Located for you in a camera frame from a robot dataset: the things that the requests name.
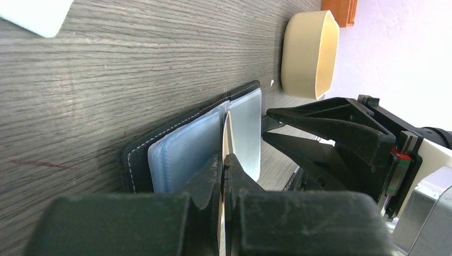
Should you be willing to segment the orange striped credit card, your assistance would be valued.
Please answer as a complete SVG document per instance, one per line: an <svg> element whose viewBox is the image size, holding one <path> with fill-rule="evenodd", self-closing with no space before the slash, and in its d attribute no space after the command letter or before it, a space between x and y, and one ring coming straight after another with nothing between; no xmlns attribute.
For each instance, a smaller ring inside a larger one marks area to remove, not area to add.
<svg viewBox="0 0 452 256"><path fill-rule="evenodd" d="M233 141L233 132L232 132L232 122L231 122L231 112L229 110L226 111L224 126L223 126L223 135L222 135L222 163L223 169L226 169L225 159L228 154L235 152L235 146ZM228 252L228 244L227 244L227 230L226 230L226 197L225 197L225 189L224 189L224 181L225 172L223 173L223 188L222 188L222 215L221 215L221 250L223 250L222 255L230 255Z"/></svg>

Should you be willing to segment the black leather card holder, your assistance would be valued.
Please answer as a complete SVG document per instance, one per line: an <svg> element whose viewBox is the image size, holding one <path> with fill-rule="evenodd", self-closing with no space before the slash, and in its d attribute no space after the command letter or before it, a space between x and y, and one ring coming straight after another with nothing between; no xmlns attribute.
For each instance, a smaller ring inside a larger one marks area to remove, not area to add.
<svg viewBox="0 0 452 256"><path fill-rule="evenodd" d="M222 151L227 115L232 121L233 152L245 173L258 180L261 135L281 123L262 115L260 82L254 80L161 120L128 144L120 154L126 189L136 194L182 188L212 153Z"/></svg>

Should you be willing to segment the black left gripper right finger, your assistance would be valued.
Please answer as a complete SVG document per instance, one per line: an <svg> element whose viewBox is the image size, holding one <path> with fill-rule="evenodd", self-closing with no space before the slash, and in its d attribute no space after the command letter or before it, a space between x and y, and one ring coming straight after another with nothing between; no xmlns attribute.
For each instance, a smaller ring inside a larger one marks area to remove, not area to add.
<svg viewBox="0 0 452 256"><path fill-rule="evenodd" d="M351 191L266 191L224 160L226 255L395 255L375 202Z"/></svg>

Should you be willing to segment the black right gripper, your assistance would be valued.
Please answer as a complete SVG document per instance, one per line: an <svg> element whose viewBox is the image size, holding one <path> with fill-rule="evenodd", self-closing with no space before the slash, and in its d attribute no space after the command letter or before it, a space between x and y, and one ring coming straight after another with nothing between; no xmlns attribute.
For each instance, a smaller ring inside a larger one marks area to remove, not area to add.
<svg viewBox="0 0 452 256"><path fill-rule="evenodd" d="M269 108L267 115L337 143L332 146L291 135L262 134L265 142L293 160L326 191L373 193L375 182L368 165L383 166L390 154L384 215L388 219L401 216L422 164L418 150L424 137L414 126L381 107L379 98L363 94L358 101L331 98L298 107Z"/></svg>

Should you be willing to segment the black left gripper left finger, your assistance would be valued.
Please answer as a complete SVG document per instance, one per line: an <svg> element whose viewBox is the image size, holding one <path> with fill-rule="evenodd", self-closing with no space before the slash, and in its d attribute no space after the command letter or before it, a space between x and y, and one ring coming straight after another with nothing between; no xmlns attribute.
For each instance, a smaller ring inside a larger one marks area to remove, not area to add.
<svg viewBox="0 0 452 256"><path fill-rule="evenodd" d="M214 152L169 194L60 197L45 210L25 255L219 255L222 158Z"/></svg>

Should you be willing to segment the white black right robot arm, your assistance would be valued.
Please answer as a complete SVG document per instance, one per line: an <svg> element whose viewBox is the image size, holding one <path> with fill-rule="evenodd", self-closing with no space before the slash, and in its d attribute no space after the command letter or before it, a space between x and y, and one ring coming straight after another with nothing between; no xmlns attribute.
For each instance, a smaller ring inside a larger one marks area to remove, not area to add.
<svg viewBox="0 0 452 256"><path fill-rule="evenodd" d="M325 191L363 193L389 218L408 209L424 178L451 166L451 132L414 127L368 95L272 108L267 117L316 136L299 138L272 129L262 134L300 167L289 184L291 191L310 179Z"/></svg>

